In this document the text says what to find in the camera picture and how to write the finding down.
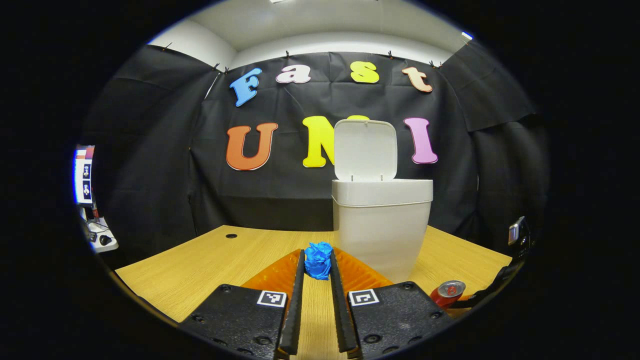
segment wooden table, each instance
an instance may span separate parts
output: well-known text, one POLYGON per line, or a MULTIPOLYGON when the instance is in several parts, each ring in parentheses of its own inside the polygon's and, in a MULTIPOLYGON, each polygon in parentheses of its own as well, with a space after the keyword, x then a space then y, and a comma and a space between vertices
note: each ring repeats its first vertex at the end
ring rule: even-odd
MULTIPOLYGON (((181 322, 220 284, 242 285, 257 272, 308 243, 335 244, 334 233, 221 226, 151 258, 116 270, 137 295, 181 322), (227 238, 237 234, 237 238, 227 238)), ((486 288, 511 258, 429 226, 408 280, 427 294, 461 280, 470 295, 486 288)), ((298 355, 292 359, 346 359, 338 353, 331 285, 305 278, 298 355)), ((451 311, 457 316, 461 313, 451 311)))

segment crumpled paper ball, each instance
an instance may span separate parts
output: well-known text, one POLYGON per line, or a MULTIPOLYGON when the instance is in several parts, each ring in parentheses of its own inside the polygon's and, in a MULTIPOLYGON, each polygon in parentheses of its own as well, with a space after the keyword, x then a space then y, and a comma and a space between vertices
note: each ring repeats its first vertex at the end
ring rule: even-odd
POLYGON ((309 243, 305 249, 305 270, 314 279, 328 280, 329 270, 331 270, 331 251, 333 248, 324 241, 317 244, 309 243))

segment computer screen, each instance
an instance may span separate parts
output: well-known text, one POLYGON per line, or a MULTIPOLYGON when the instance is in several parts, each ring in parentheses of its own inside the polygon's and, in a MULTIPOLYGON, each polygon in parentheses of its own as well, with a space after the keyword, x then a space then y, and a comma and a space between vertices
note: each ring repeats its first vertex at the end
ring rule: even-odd
POLYGON ((93 145, 78 145, 74 160, 74 190, 76 204, 93 205, 91 189, 91 166, 93 161, 93 145))

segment soda can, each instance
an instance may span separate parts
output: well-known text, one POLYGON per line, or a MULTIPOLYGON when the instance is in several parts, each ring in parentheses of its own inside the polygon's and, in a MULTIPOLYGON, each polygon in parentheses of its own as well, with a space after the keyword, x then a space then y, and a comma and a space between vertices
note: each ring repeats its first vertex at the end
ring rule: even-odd
POLYGON ((462 296, 466 285, 462 281, 451 280, 445 281, 431 292, 431 300, 433 300, 443 310, 446 310, 462 296))

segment black fabric backdrop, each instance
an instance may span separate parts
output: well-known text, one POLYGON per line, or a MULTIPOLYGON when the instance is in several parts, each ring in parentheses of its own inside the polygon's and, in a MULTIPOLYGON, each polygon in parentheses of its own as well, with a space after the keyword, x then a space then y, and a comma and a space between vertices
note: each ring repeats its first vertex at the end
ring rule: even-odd
POLYGON ((120 242, 117 266, 223 224, 332 230, 333 165, 324 151, 323 168, 302 165, 308 147, 302 120, 309 116, 324 116, 331 125, 350 115, 393 124, 396 178, 434 180, 429 224, 504 252, 508 225, 520 215, 534 229, 542 226, 548 160, 535 114, 508 71, 475 42, 439 69, 376 54, 316 53, 260 61, 228 74, 148 45, 107 85, 83 140, 96 145, 93 186, 120 242), (380 80, 353 81, 353 61, 375 64, 380 80), (311 80, 277 83, 282 68, 294 64, 311 67, 311 80), (427 75, 431 93, 418 91, 401 72, 411 66, 427 75), (255 67, 262 69, 258 93, 236 107, 229 84, 255 67), (408 117, 429 120, 436 163, 412 161, 413 139, 403 123, 408 117), (253 171, 229 167, 227 130, 250 126, 244 155, 253 156, 255 127, 265 122, 278 124, 267 163, 253 171))

